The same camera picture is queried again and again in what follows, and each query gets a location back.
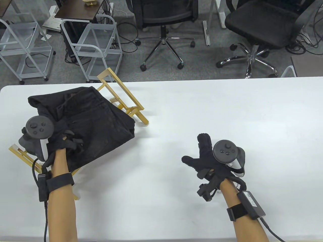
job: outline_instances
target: floor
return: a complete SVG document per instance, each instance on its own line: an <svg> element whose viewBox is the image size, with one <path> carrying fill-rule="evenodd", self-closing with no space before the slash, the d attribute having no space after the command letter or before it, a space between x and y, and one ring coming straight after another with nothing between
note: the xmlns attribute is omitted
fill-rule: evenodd
<svg viewBox="0 0 323 242"><path fill-rule="evenodd" d="M202 28L202 20L207 19L210 9L210 0L199 0L199 19L192 22L183 23L178 29L169 28L169 36L173 37L194 37L196 40L195 48L190 48L189 41L172 41L171 44L178 52L185 63L182 70L177 68L179 61L166 46L161 46L155 55L147 62L147 70L142 72L139 66L156 45L155 41L142 41L138 50L134 53L124 53L118 76L124 82L132 81L163 81L163 80L201 80L201 79L233 79L243 78L245 75L246 62L235 62L221 69L216 68L215 64L219 60L233 55L242 54L237 49L234 53L230 51L229 46L232 43L246 43L245 39L233 33L228 29L220 27L219 19L214 10L212 26L210 28L211 45L206 46ZM55 1L46 0L48 6L54 5ZM116 22L134 23L133 14L128 10L124 0L113 0L114 19ZM33 9L38 20L44 19L40 11ZM128 39L136 37L136 30L131 25L122 25L118 28L119 35ZM64 62L65 44L63 37L58 32L49 32L52 35L50 43L56 51L53 66L50 72L49 80L43 78L25 79L27 84L61 84L61 83L85 83L86 79L79 66ZM160 36L160 28L153 27L147 32L139 31L139 37ZM123 50L131 51L136 47L133 44L122 45ZM278 69L281 75L285 68L291 65L291 54L285 49L271 51L266 61L270 62ZM19 58L10 57L7 61L14 66L18 66ZM253 77L268 77L271 70L263 65L256 64L253 69ZM12 72L0 61L0 89L6 85L18 85L18 79Z"/></svg>

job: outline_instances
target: office chair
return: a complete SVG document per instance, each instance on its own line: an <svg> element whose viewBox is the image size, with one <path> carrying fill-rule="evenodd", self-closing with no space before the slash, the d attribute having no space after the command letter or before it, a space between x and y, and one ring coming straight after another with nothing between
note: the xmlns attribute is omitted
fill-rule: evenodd
<svg viewBox="0 0 323 242"><path fill-rule="evenodd" d="M127 6L135 14L136 24L139 29L160 26L160 37L137 38L135 44L141 45L143 39L159 40L148 57L140 66L141 71L145 71L146 62L157 50L160 45L166 45L173 54L178 58L180 63L178 69L183 69L184 62L168 42L169 40L190 40L190 46L195 47L194 38L175 38L167 37L166 25L181 23L184 21L194 22L198 18L198 0L126 0Z"/></svg>
<svg viewBox="0 0 323 242"><path fill-rule="evenodd" d="M230 50L240 47L245 55L219 61L216 67L222 68L228 62L246 59L245 78L251 78L255 62L272 69L274 73L269 77L278 76L277 69L262 58L266 58L272 48L281 49L295 43L297 35L320 7L322 0L294 1L293 5L288 5L284 0L243 0L243 4L240 0L237 9L234 9L232 0L226 0L226 3L231 13L225 19L225 26L245 37L252 48L242 43L232 44Z"/></svg>

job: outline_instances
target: hand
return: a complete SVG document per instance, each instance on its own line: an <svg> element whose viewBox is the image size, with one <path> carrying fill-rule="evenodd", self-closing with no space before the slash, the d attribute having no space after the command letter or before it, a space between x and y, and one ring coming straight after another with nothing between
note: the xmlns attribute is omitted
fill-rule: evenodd
<svg viewBox="0 0 323 242"><path fill-rule="evenodd" d="M218 162L212 150L211 138L208 134L199 134L197 136L200 149L200 158L194 159L190 156L183 156L182 162L187 164L190 167L193 167L197 172L200 172L203 169L208 169L209 172L204 177L210 181L214 176L216 176L217 184L216 188L220 189L221 182L228 177L233 177L230 169L220 162Z"/></svg>

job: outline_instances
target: yellow wooden frame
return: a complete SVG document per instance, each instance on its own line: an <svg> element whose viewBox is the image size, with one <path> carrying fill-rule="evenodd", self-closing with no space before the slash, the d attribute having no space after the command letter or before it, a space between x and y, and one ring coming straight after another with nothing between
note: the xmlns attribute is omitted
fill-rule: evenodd
<svg viewBox="0 0 323 242"><path fill-rule="evenodd" d="M14 153L16 156L18 156L23 162L25 162L27 165L29 165L30 167L32 167L34 159L31 158L27 151L23 151L22 149L20 149L17 145L12 145L9 147L9 150ZM35 171L38 173L42 173L41 171L41 165L39 163L35 163ZM76 169L75 171L72 172L72 176L74 176L79 169ZM76 196L74 194L74 200L79 200L79 197Z"/></svg>
<svg viewBox="0 0 323 242"><path fill-rule="evenodd" d="M130 99L135 103L136 106L128 107L124 101L121 100L121 98L115 93L115 91L109 86L109 84L105 81L105 77L111 76L116 83L119 84L119 86L124 90L124 92L130 97ZM148 125L149 121L145 118L145 116L140 112L144 110L145 108L140 104L140 102L134 97L134 95L129 91L129 89L123 84L123 82L119 79L119 77L111 70L109 67L108 69L101 72L98 76L98 79L102 82L102 85L98 88L98 91L100 91L102 88L106 87L111 94L114 96L110 99L110 102L119 102L119 105L117 106L119 109L125 109L126 114L128 114L130 117L137 115L137 117L145 124Z"/></svg>

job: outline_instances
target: wrist strap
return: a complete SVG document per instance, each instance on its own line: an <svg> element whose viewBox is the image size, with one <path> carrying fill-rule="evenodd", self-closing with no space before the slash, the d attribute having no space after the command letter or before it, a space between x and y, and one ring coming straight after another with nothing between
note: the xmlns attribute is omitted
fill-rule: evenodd
<svg viewBox="0 0 323 242"><path fill-rule="evenodd" d="M51 179L48 179L46 183L47 183L48 191L49 193L51 193L52 191L58 188L61 188L63 186L66 186L69 184L74 185L74 180L71 173L65 173L65 174L53 177Z"/></svg>
<svg viewBox="0 0 323 242"><path fill-rule="evenodd" d="M229 218L231 221L236 221L238 218L243 217L248 214L242 203L235 205L233 207L227 208Z"/></svg>

